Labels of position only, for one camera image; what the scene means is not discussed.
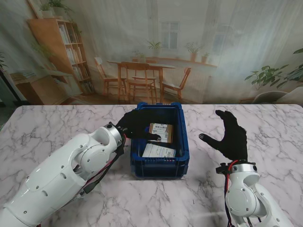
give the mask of marble table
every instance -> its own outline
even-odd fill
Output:
[[[0,132],[0,206],[49,154],[80,132],[117,123],[134,105],[19,107]],[[129,142],[122,156],[84,199],[54,213],[42,227],[225,227],[224,176],[227,162],[198,138],[221,139],[216,109],[229,110],[247,130],[249,161],[260,183],[294,226],[303,227],[303,109],[298,105],[183,105],[190,162],[178,180],[137,180],[130,172]]]

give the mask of blue plastic crate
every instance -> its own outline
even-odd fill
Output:
[[[133,139],[131,144],[131,170],[139,178],[178,178],[187,173],[189,150],[184,113],[180,103],[170,105],[148,105],[139,103],[137,109],[154,110],[161,115],[161,122],[173,125],[173,142],[159,143],[160,146],[176,150],[175,157],[142,157],[147,140]]]

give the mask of small brown box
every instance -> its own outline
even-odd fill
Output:
[[[173,125],[151,123],[149,133],[160,135],[161,140],[158,142],[172,143]]]

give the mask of wall backdrop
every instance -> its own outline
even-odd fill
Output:
[[[303,105],[301,0],[2,0],[0,21],[34,105]]]

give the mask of black glove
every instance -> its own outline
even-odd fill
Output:
[[[119,120],[116,127],[124,130],[127,138],[130,139],[147,139],[157,140],[161,137],[156,134],[151,134],[145,131],[145,128],[150,126],[150,123],[160,122],[161,116],[156,115],[151,110],[132,110],[126,113],[121,120]]]
[[[217,141],[203,133],[199,135],[199,138],[230,160],[244,159],[247,161],[245,129],[238,125],[237,118],[231,112],[223,112],[221,110],[216,110],[215,112],[224,122],[225,133],[223,140]]]

